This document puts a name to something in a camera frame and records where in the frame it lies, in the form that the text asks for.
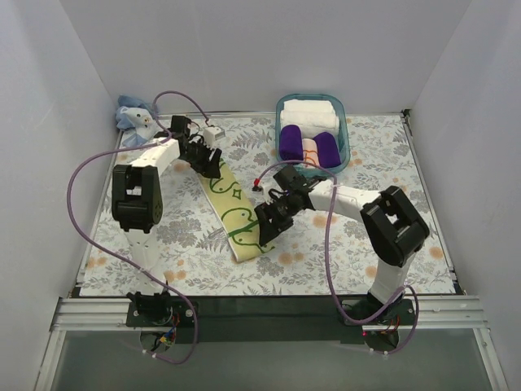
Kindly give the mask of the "green patterned towel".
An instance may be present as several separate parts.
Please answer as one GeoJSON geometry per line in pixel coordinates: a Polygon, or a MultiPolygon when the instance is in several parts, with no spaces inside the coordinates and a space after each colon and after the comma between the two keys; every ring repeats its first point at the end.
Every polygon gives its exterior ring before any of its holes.
{"type": "Polygon", "coordinates": [[[237,262],[249,261],[274,249],[260,246],[260,226],[254,207],[229,166],[221,158],[219,178],[199,175],[203,192],[225,231],[237,262]]]}

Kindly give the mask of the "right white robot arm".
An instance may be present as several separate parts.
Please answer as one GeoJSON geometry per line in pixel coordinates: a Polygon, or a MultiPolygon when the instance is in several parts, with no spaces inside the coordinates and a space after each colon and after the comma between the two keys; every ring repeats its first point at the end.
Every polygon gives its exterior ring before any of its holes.
{"type": "Polygon", "coordinates": [[[277,188],[265,192],[265,202],[254,211],[259,224],[259,244],[265,246],[293,225],[304,210],[325,211],[327,221],[341,215],[364,225],[378,256],[377,272],[366,297],[351,308],[333,300],[345,321],[355,325],[390,322],[398,313],[410,264],[430,234],[428,225],[407,195],[396,186],[365,191],[338,183],[324,169],[305,177],[293,160],[279,162],[274,175],[277,188]]]}

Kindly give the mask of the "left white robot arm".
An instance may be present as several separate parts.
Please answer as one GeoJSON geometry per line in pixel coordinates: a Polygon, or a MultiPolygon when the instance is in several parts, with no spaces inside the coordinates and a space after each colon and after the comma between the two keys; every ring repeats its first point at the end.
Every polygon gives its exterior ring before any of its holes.
{"type": "Polygon", "coordinates": [[[129,243],[131,264],[140,273],[138,287],[127,297],[138,315],[157,326],[167,324],[174,313],[156,234],[164,210],[160,177],[175,160],[188,163],[205,178],[221,177],[221,149],[215,145],[225,131],[210,125],[194,133],[192,125],[185,116],[173,116],[167,130],[152,134],[140,157],[112,170],[112,216],[129,243]]]}

